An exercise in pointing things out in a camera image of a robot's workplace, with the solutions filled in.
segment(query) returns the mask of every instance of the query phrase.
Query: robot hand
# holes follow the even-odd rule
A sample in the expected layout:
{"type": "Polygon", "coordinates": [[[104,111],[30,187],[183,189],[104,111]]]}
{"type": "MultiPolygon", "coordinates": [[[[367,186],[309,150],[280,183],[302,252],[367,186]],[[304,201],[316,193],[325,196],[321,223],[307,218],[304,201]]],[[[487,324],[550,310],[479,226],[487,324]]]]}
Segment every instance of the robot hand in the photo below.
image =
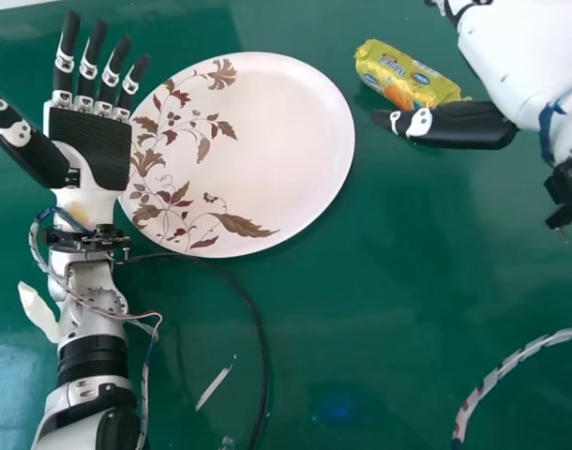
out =
{"type": "MultiPolygon", "coordinates": [[[[38,215],[32,225],[30,248],[49,276],[59,322],[34,289],[19,286],[28,318],[57,344],[58,355],[56,387],[47,396],[32,449],[140,450],[149,447],[148,363],[143,368],[141,420],[128,378],[123,325],[151,314],[128,315],[128,302],[113,284],[108,252],[129,248],[129,239],[113,226],[113,204],[128,183],[129,108],[150,58],[145,55],[136,62],[117,95],[130,44],[124,37],[102,72],[95,97],[98,56],[107,32],[107,24],[98,21],[86,44],[74,96],[79,27],[80,17],[70,12],[54,61],[52,99],[44,104],[43,133],[0,96],[0,145],[57,198],[57,207],[38,215]],[[36,233],[51,211],[56,213],[55,227],[47,233],[46,263],[36,233]]],[[[159,317],[158,326],[162,317],[153,315],[159,317]]],[[[148,332],[155,336],[157,328],[148,332]]]]}
{"type": "MultiPolygon", "coordinates": [[[[129,108],[150,57],[144,55],[134,64],[115,101],[130,45],[130,37],[122,38],[102,71],[95,97],[98,57],[107,34],[107,24],[98,21],[83,53],[74,96],[79,28],[80,17],[70,12],[54,60],[52,99],[44,104],[44,133],[0,97],[0,144],[42,186],[53,190],[58,206],[94,228],[113,223],[113,204],[128,183],[129,108]]],[[[74,231],[60,219],[57,225],[74,231]]]]}
{"type": "Polygon", "coordinates": [[[572,0],[425,0],[459,32],[459,49],[491,102],[376,112],[379,126],[425,145],[502,148],[517,129],[537,132],[559,205],[552,229],[572,222],[572,0]],[[412,127],[419,119],[428,126],[412,127]]]}

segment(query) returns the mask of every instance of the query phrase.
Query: cable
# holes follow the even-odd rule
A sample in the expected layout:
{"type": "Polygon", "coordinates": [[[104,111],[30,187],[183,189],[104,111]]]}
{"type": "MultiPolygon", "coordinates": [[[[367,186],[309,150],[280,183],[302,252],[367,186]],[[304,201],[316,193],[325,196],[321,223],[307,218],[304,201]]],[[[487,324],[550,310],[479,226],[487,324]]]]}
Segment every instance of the cable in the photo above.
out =
{"type": "Polygon", "coordinates": [[[463,406],[457,413],[455,419],[455,431],[453,432],[453,450],[460,450],[465,440],[465,431],[467,425],[475,411],[478,403],[494,388],[496,383],[513,370],[519,363],[525,361],[530,356],[538,353],[543,347],[552,347],[553,345],[562,344],[572,339],[572,328],[559,330],[552,335],[545,335],[530,342],[525,347],[517,350],[508,356],[503,363],[495,368],[478,387],[465,399],[463,406]]]}
{"type": "Polygon", "coordinates": [[[120,313],[112,313],[104,311],[99,307],[93,307],[89,303],[87,303],[85,301],[86,298],[85,294],[77,293],[71,287],[69,287],[66,281],[62,277],[55,274],[55,272],[53,272],[53,270],[49,267],[49,265],[44,261],[42,255],[40,254],[40,250],[38,249],[37,236],[38,236],[38,228],[40,222],[42,222],[45,218],[47,218],[52,214],[58,215],[61,219],[67,222],[68,225],[70,225],[72,228],[82,233],[86,233],[89,235],[93,234],[91,230],[85,228],[80,223],[80,221],[75,219],[69,212],[67,212],[63,208],[54,206],[40,211],[34,218],[34,221],[32,222],[32,225],[30,226],[30,231],[28,233],[28,245],[30,246],[32,257],[34,258],[34,261],[36,262],[40,270],[44,272],[48,277],[50,277],[55,283],[57,283],[61,287],[61,289],[63,289],[63,291],[68,295],[69,301],[75,301],[78,304],[82,305],[84,308],[93,311],[101,316],[107,317],[109,319],[132,323],[136,326],[139,326],[140,328],[142,328],[142,330],[146,331],[146,333],[151,335],[151,343],[148,347],[148,351],[146,352],[146,357],[144,358],[144,363],[143,363],[143,380],[142,380],[143,418],[141,420],[141,430],[140,430],[140,435],[138,437],[138,443],[136,445],[136,450],[141,450],[146,441],[146,434],[148,430],[148,372],[149,372],[148,365],[150,361],[150,355],[153,350],[153,346],[155,345],[155,342],[158,340],[158,328],[163,322],[163,316],[160,313],[153,310],[147,311],[143,314],[120,314],[120,313]],[[147,317],[158,318],[158,321],[154,327],[147,325],[146,323],[140,322],[140,319],[144,319],[147,317]]]}
{"type": "Polygon", "coordinates": [[[259,441],[259,437],[263,430],[263,424],[265,421],[265,411],[267,409],[267,399],[269,397],[269,368],[270,368],[270,356],[269,356],[269,346],[267,344],[267,336],[265,334],[265,330],[263,328],[263,321],[261,318],[261,313],[259,309],[255,305],[250,294],[245,290],[245,288],[238,282],[238,280],[233,277],[229,272],[223,270],[220,267],[217,267],[213,264],[210,264],[207,261],[201,260],[194,256],[184,255],[181,253],[153,253],[149,255],[141,255],[141,256],[134,256],[132,258],[128,258],[123,260],[122,262],[116,262],[113,260],[114,263],[117,265],[123,265],[126,263],[138,263],[144,260],[150,260],[153,258],[179,258],[183,260],[192,261],[201,267],[206,269],[210,269],[221,276],[224,277],[226,281],[232,286],[232,288],[240,295],[242,300],[247,305],[248,311],[252,317],[253,322],[255,323],[255,328],[257,329],[257,336],[259,338],[259,347],[261,350],[261,358],[263,363],[263,379],[262,379],[262,392],[261,392],[261,399],[259,401],[259,409],[257,411],[257,417],[255,419],[255,424],[250,434],[250,439],[248,440],[248,450],[255,450],[257,446],[257,442],[259,441]]]}

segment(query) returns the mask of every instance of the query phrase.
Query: yellow snack packet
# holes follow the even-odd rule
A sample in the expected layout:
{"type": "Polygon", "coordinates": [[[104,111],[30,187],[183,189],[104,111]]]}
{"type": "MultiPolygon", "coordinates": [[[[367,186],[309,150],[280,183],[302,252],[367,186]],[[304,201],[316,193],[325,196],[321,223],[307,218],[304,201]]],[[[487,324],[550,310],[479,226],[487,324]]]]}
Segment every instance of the yellow snack packet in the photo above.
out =
{"type": "Polygon", "coordinates": [[[454,82],[380,40],[368,40],[354,59],[363,83],[401,110],[461,100],[461,89],[454,82]]]}

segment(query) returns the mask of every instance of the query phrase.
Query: ceramic plate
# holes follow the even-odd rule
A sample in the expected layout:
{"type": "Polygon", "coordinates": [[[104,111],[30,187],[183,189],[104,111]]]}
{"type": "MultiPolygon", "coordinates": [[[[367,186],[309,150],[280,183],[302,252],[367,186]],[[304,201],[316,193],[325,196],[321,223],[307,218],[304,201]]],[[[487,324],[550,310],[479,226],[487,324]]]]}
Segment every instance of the ceramic plate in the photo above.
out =
{"type": "Polygon", "coordinates": [[[353,117],[338,88],[278,54],[182,70],[131,124],[121,205],[144,235],[190,255],[246,255],[294,236],[334,200],[353,161],[353,117]]]}

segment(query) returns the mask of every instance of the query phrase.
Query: black palm pad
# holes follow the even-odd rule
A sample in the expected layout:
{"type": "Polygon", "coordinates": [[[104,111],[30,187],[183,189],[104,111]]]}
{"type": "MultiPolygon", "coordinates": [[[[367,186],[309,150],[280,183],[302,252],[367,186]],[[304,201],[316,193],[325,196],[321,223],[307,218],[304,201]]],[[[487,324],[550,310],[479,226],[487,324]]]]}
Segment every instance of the black palm pad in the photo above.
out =
{"type": "Polygon", "coordinates": [[[126,189],[132,138],[130,125],[98,115],[51,108],[49,138],[75,148],[101,188],[126,189]]]}

